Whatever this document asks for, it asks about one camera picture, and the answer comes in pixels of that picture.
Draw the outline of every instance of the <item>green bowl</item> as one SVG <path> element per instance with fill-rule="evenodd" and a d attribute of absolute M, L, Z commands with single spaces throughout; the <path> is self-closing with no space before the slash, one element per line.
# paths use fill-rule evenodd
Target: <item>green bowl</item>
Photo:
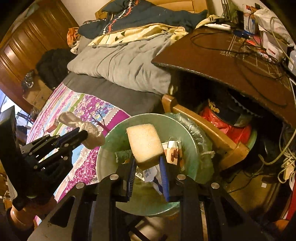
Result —
<path fill-rule="evenodd" d="M 181 140 L 185 172 L 194 180 L 196 179 L 199 170 L 199 154 L 190 133 L 174 119 L 150 113 L 130 117 L 120 122 L 107 134 L 106 143 L 101 146 L 97 157 L 98 181 L 116 172 L 118 164 L 114 153 L 131 148 L 126 129 L 130 126 L 148 123 L 154 125 L 161 142 L 167 142 L 170 137 Z M 139 216 L 169 216 L 179 211 L 179 202 L 167 203 L 151 183 L 145 183 L 138 178 L 135 179 L 130 201 L 127 203 L 118 202 L 116 206 L 127 213 Z"/>

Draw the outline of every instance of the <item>red box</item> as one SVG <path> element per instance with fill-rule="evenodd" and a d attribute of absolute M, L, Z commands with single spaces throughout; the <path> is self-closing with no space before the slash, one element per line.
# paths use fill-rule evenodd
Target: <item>red box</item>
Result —
<path fill-rule="evenodd" d="M 59 125 L 59 121 L 57 119 L 54 119 L 54 121 L 52 121 L 51 126 L 46 130 L 46 132 L 51 133 L 53 132 L 57 126 Z"/>

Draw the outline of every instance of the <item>wooden bed headboard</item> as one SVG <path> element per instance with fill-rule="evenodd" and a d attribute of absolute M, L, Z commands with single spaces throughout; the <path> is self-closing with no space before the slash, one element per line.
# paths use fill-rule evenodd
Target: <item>wooden bed headboard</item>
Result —
<path fill-rule="evenodd" d="M 164 7 L 173 11 L 185 10 L 192 13 L 198 13 L 207 9 L 206 0 L 147 0 L 157 6 Z M 107 13 L 102 12 L 102 9 L 107 5 L 105 4 L 99 11 L 95 13 L 96 19 L 106 18 Z"/>

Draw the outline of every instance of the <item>metal bolt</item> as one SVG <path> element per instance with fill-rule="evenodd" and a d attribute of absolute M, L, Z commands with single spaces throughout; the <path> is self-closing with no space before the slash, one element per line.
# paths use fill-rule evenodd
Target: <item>metal bolt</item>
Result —
<path fill-rule="evenodd" d="M 119 176 L 117 175 L 117 174 L 112 174 L 111 176 L 110 176 L 110 179 L 111 180 L 117 180 L 119 178 Z"/>
<path fill-rule="evenodd" d="M 212 183 L 211 187 L 214 189 L 218 189 L 220 187 L 220 185 L 218 183 Z"/>
<path fill-rule="evenodd" d="M 186 176 L 183 175 L 183 174 L 179 174 L 179 175 L 177 176 L 177 179 L 180 180 L 180 181 L 182 181 L 182 180 L 185 180 L 185 179 L 186 179 Z"/>
<path fill-rule="evenodd" d="M 77 189 L 81 189 L 81 188 L 84 187 L 84 185 L 85 185 L 85 184 L 84 184 L 83 182 L 77 183 L 77 184 L 76 184 L 76 188 L 77 188 Z"/>

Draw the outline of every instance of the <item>white remote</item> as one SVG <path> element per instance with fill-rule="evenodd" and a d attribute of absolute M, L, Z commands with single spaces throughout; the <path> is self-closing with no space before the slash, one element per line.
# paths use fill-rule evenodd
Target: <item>white remote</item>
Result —
<path fill-rule="evenodd" d="M 210 23 L 210 24 L 205 24 L 205 26 L 209 28 L 216 28 L 220 30 L 225 30 L 225 31 L 230 31 L 231 27 L 228 24 L 215 24 L 215 23 Z"/>

